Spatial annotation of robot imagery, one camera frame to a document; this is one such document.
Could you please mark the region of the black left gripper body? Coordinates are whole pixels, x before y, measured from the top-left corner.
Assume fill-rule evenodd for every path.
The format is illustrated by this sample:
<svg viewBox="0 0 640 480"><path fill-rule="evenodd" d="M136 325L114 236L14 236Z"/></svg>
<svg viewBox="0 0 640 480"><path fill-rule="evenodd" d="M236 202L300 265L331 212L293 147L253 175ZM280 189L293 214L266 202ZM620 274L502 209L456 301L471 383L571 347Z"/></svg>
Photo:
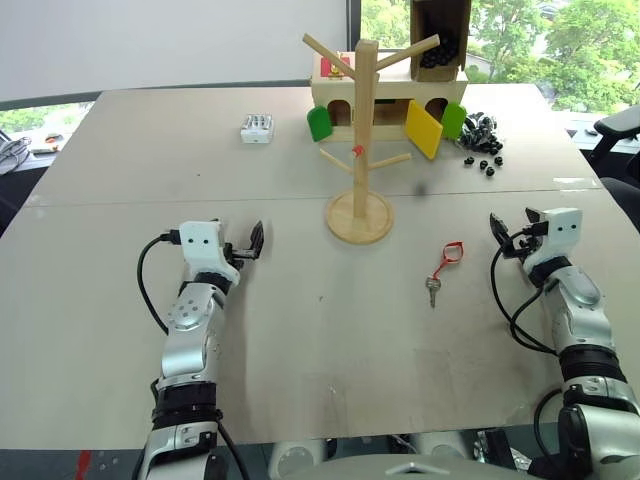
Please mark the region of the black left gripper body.
<svg viewBox="0 0 640 480"><path fill-rule="evenodd" d="M226 242L223 247L223 254L226 262L237 271L241 271L247 259L243 250L235 250L230 242Z"/></svg>

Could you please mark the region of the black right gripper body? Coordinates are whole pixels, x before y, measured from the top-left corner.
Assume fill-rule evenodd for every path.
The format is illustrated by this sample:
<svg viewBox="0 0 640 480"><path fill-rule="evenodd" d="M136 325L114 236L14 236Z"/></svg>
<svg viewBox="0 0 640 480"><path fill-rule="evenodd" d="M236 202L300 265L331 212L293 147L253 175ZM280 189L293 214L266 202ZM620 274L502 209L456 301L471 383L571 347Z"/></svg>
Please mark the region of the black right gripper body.
<svg viewBox="0 0 640 480"><path fill-rule="evenodd" d="M524 261L539 246L532 226L510 234L504 230L499 234L499 251L505 259Z"/></svg>

